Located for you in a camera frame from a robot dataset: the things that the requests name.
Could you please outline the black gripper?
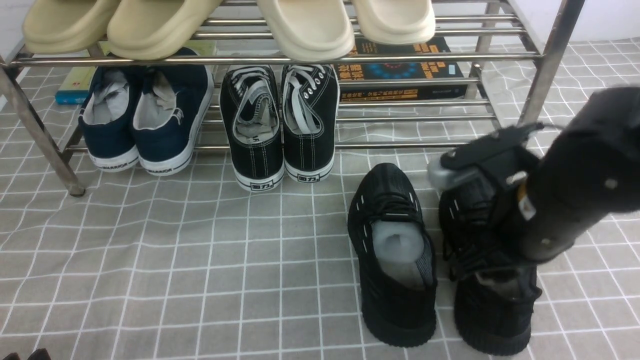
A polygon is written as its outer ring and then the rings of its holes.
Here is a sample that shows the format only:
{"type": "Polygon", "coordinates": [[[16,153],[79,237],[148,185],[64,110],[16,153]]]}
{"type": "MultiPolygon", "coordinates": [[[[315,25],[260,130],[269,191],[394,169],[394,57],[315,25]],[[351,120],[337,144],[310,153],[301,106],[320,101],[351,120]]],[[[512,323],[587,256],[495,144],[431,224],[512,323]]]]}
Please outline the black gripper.
{"type": "Polygon", "coordinates": [[[477,167],[481,176],[441,192],[442,226],[543,226],[544,198],[533,183],[540,158],[526,148],[542,122],[512,125],[464,143],[441,155],[450,170],[477,167]]]}

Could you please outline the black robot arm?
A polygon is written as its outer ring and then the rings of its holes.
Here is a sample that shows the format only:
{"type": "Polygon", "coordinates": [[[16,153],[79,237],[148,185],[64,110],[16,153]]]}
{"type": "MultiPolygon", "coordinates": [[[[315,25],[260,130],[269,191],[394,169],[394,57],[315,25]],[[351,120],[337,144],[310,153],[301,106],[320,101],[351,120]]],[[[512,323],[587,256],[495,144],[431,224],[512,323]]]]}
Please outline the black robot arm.
{"type": "Polygon", "coordinates": [[[536,121],[454,148],[430,168],[448,257],[467,272],[545,264],[609,214],[639,210],[639,87],[594,92],[538,157],[536,121]]]}

